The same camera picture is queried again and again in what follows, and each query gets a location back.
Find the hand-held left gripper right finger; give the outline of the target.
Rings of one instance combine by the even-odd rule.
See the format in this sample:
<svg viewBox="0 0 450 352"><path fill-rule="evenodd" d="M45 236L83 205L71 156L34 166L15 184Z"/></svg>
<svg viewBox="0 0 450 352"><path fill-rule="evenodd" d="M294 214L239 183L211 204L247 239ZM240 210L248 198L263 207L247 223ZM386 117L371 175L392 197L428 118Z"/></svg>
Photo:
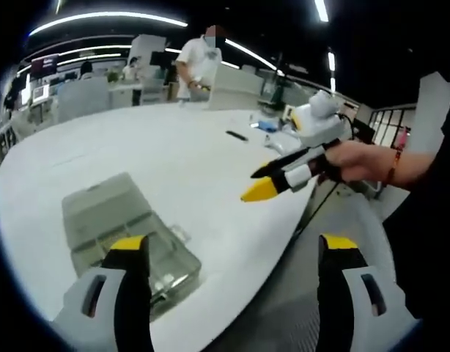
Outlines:
<svg viewBox="0 0 450 352"><path fill-rule="evenodd" d="M319 351L415 351L419 321L395 281L349 238L319 236Z"/></svg>

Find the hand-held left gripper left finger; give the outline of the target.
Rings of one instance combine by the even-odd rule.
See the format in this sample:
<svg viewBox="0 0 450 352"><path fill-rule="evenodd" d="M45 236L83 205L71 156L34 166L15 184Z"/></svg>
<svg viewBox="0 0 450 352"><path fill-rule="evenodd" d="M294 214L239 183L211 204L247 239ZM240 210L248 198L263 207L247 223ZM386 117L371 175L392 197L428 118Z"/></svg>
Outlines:
<svg viewBox="0 0 450 352"><path fill-rule="evenodd" d="M63 297L51 328L73 351L151 351L149 240L114 243Z"/></svg>

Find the person's right hand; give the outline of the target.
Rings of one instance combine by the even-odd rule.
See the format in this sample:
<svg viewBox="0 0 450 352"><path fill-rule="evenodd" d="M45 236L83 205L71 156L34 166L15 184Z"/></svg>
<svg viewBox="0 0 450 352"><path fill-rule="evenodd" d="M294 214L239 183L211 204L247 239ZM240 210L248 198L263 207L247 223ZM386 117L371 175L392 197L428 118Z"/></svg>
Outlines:
<svg viewBox="0 0 450 352"><path fill-rule="evenodd" d="M396 151L387 147L355 141L340 142L328 149L325 157L340 168L343 181L385 181Z"/></svg>

